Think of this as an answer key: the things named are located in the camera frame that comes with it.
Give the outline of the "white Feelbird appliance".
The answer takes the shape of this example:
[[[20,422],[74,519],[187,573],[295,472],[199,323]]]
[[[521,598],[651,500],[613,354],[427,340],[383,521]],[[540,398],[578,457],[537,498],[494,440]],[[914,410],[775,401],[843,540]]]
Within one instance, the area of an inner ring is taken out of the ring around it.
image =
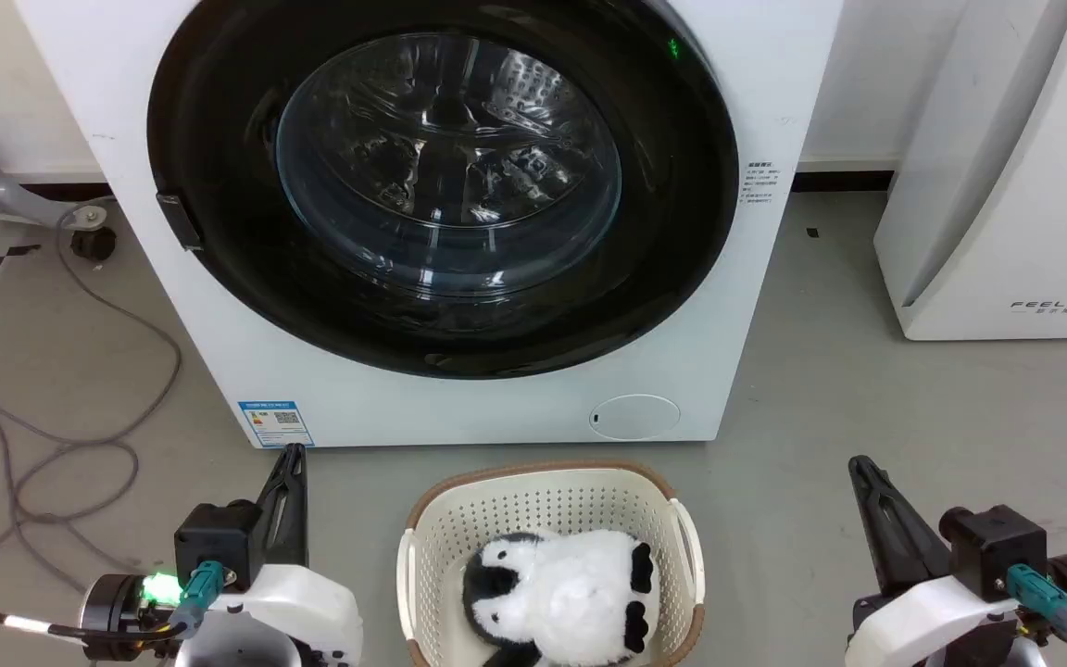
[[[1067,339],[1067,0],[969,0],[873,248],[911,342]]]

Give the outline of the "black round washer door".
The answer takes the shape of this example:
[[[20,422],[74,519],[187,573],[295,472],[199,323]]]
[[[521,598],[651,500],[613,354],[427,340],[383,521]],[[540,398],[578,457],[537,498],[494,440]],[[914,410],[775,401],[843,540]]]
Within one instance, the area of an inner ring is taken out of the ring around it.
[[[300,342],[508,379],[660,325],[735,212],[735,125],[669,0],[198,0],[148,96],[179,244]]]

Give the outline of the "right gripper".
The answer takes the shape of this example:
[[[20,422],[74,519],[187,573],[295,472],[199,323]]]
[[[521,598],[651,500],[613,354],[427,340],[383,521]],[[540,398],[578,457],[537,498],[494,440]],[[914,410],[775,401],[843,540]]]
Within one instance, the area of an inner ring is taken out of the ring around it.
[[[1049,667],[1048,642],[1067,642],[1040,616],[1009,594],[984,602],[946,577],[949,547],[888,473],[865,455],[847,467],[878,591],[898,597],[857,624],[846,667]],[[1067,591],[1067,554],[1048,559],[1045,575]]]

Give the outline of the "small text warning sticker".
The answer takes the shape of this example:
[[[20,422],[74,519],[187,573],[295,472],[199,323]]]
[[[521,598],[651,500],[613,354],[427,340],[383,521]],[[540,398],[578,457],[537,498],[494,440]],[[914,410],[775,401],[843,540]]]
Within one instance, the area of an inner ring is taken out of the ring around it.
[[[773,202],[780,176],[782,170],[776,168],[773,161],[752,161],[746,164],[740,176],[738,203],[742,206],[753,206]]]

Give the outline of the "blue energy label sticker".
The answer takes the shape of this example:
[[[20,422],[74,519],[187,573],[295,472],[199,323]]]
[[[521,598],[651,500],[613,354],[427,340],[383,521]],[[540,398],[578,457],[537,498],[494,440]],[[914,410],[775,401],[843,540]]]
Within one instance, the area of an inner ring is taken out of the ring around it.
[[[280,450],[292,444],[315,446],[294,401],[240,401],[237,409],[254,447]]]

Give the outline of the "white front-load washing machine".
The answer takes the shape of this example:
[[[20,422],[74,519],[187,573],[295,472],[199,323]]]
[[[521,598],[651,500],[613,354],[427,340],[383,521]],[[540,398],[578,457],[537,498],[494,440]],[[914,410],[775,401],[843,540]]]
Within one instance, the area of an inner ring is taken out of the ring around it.
[[[387,371],[300,342],[224,290],[179,244],[156,198],[145,122],[159,59],[196,3],[14,0],[248,439],[240,401],[294,401],[315,447],[611,442],[594,434],[590,412],[631,394],[663,396],[681,410],[660,442],[717,435],[846,1],[669,0],[708,57],[735,125],[728,239],[708,277],[643,337],[580,366],[483,380]],[[742,206],[740,176],[752,161],[773,161],[782,176],[773,202]]]

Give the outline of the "black and white plush toy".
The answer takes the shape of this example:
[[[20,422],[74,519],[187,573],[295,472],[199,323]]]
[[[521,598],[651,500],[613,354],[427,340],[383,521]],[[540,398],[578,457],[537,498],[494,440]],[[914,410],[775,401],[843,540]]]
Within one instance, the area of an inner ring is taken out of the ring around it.
[[[617,529],[509,533],[469,556],[461,605],[482,667],[622,667],[658,626],[655,549]]]

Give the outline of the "cream perforated laundry basket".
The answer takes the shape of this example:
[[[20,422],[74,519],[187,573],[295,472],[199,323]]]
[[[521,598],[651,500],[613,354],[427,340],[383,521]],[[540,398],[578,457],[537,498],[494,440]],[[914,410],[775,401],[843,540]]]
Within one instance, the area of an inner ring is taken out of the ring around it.
[[[655,634],[627,667],[687,667],[706,621],[706,563],[690,512],[660,474],[634,461],[573,460],[458,474],[415,503],[399,540],[396,599],[409,667],[482,667],[492,649],[469,629],[462,571],[508,533],[622,529],[653,549]]]

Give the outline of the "black caster wheel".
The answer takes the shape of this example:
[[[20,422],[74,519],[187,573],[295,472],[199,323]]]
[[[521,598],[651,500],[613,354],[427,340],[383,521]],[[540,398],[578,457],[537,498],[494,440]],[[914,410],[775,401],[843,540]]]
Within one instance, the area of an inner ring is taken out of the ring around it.
[[[107,211],[101,206],[84,206],[73,212],[71,254],[93,263],[105,263],[113,257],[118,236],[107,225]]]

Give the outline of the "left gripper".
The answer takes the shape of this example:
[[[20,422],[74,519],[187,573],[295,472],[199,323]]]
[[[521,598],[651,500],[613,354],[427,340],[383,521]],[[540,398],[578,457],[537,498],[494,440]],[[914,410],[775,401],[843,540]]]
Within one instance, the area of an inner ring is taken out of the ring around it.
[[[355,595],[308,569],[308,456],[288,444],[262,485],[262,569],[225,591],[194,636],[169,646],[168,667],[363,667]]]

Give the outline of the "round white filter cover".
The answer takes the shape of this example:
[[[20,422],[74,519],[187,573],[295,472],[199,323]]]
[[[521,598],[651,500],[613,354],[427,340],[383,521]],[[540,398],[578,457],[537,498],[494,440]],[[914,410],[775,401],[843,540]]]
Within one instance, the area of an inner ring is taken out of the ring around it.
[[[588,425],[598,436],[614,442],[659,442],[676,423],[681,410],[663,396],[615,396],[594,407]]]

